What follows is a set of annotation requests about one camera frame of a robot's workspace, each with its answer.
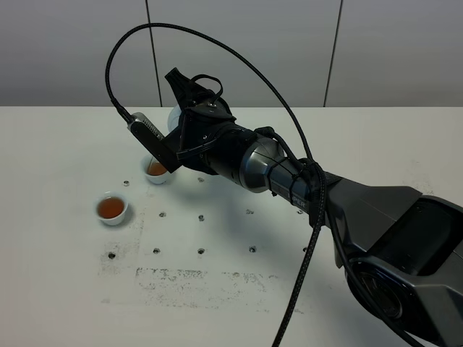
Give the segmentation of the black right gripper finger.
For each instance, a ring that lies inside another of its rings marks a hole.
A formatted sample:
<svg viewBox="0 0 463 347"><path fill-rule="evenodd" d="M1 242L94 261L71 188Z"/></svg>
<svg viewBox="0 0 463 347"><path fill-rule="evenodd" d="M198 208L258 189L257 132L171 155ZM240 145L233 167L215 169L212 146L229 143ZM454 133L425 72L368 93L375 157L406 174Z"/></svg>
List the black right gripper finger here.
<svg viewBox="0 0 463 347"><path fill-rule="evenodd" d="M177 104L180 108L188 108L192 105L192 83L176 67L165 76L170 85Z"/></svg>

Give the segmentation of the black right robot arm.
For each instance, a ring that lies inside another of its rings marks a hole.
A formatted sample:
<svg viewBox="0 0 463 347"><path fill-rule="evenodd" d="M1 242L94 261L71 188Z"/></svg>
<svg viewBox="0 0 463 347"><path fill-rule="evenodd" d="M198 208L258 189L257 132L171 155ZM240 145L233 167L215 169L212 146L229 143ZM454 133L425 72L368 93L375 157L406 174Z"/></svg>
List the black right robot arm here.
<svg viewBox="0 0 463 347"><path fill-rule="evenodd" d="M317 220L334 237L350 291L376 317L438 346L462 344L462 208L411 187L370 187L289 158L269 128L236 124L220 93L177 69L166 75L181 116L174 131L185 167L269 191Z"/></svg>

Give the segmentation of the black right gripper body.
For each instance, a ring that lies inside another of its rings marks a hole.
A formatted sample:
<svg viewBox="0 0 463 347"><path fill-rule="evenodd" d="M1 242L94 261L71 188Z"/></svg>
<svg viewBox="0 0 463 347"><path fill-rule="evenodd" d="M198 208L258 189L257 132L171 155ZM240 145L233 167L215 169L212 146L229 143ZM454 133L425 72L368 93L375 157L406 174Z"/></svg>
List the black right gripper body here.
<svg viewBox="0 0 463 347"><path fill-rule="evenodd" d="M238 174L253 131L231 117L211 118L192 112L180 116L177 157L186 168L205 174Z"/></svg>

